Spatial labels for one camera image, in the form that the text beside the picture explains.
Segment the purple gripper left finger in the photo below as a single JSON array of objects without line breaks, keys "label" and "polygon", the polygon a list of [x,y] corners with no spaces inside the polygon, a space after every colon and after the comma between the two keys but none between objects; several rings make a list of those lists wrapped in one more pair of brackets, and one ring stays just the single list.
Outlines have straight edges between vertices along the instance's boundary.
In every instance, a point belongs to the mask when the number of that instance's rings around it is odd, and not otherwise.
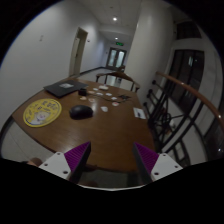
[{"label": "purple gripper left finger", "polygon": [[66,153],[56,152],[40,168],[77,184],[91,152],[91,142],[83,143]]}]

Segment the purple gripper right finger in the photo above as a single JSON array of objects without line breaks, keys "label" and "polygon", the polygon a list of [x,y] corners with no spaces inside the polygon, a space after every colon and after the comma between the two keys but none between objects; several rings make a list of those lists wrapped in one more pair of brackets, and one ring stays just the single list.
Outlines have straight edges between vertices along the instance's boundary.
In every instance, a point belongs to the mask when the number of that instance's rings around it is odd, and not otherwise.
[{"label": "purple gripper right finger", "polygon": [[137,142],[133,144],[132,151],[136,160],[141,183],[144,185],[182,169],[168,154],[158,154]]}]

